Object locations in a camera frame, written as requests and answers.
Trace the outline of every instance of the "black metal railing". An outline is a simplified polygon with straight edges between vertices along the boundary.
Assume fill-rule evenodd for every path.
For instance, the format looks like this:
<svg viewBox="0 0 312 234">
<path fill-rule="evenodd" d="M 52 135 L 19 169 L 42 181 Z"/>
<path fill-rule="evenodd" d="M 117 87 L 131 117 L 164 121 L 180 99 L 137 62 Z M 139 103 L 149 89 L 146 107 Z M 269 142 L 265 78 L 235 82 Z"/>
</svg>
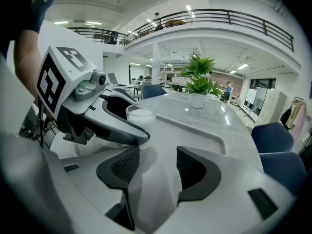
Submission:
<svg viewBox="0 0 312 234">
<path fill-rule="evenodd" d="M 116 31 L 86 27 L 69 27 L 68 29 L 90 38 L 92 41 L 121 46 L 127 43 L 127 35 Z"/>
<path fill-rule="evenodd" d="M 162 27 L 170 28 L 195 22 L 220 22 L 250 28 L 279 41 L 293 51 L 293 37 L 275 24 L 246 13 L 222 9 L 195 9 L 166 15 L 146 23 L 134 30 L 133 33 L 128 34 L 126 44 L 161 30 Z"/>
</svg>

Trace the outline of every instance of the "white pot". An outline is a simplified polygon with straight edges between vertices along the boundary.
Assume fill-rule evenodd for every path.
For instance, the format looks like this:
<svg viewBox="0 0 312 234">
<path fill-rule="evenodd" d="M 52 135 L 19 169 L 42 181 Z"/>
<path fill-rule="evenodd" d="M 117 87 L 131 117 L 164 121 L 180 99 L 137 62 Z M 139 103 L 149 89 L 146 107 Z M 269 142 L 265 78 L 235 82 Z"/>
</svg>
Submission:
<svg viewBox="0 0 312 234">
<path fill-rule="evenodd" d="M 194 108 L 202 108 L 207 95 L 192 93 L 190 94 L 190 106 Z"/>
</svg>

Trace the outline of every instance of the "white column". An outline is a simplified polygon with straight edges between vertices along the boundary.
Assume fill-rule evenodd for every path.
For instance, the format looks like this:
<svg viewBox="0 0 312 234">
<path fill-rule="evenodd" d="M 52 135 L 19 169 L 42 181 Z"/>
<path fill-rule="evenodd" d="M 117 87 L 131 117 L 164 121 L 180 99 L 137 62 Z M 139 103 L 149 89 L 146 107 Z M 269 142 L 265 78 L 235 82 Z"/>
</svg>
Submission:
<svg viewBox="0 0 312 234">
<path fill-rule="evenodd" d="M 152 84 L 159 84 L 160 70 L 160 51 L 157 42 L 153 43 L 153 69 L 152 69 Z"/>
</svg>

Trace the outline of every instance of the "plastic cup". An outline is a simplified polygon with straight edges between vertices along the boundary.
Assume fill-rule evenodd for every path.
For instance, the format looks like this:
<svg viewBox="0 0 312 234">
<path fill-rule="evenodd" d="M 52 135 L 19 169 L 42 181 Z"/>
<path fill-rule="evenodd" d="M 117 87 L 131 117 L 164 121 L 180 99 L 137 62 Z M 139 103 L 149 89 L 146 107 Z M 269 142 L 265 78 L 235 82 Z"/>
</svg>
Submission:
<svg viewBox="0 0 312 234">
<path fill-rule="evenodd" d="M 134 125 L 143 128 L 152 138 L 152 129 L 156 120 L 156 108 L 147 104 L 136 104 L 126 108 L 127 120 Z M 146 149 L 151 145 L 151 138 L 140 145 L 140 149 Z"/>
</svg>

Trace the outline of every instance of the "green plant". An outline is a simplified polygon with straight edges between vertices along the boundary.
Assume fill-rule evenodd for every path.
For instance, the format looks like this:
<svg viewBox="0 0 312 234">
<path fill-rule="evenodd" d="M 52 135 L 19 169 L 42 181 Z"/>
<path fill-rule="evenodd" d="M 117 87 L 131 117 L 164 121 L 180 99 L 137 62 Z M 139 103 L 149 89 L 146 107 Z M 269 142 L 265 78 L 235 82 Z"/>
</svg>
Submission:
<svg viewBox="0 0 312 234">
<path fill-rule="evenodd" d="M 202 76 L 204 74 L 208 74 L 213 66 L 215 65 L 214 59 L 208 58 L 199 58 L 192 56 L 192 61 L 189 66 L 185 66 L 181 72 L 182 77 L 187 77 L 192 80 L 193 83 L 188 82 L 187 87 L 190 90 L 190 94 L 202 94 L 206 95 L 207 93 L 213 95 L 223 95 L 223 92 L 217 89 L 218 84 L 207 79 Z"/>
</svg>

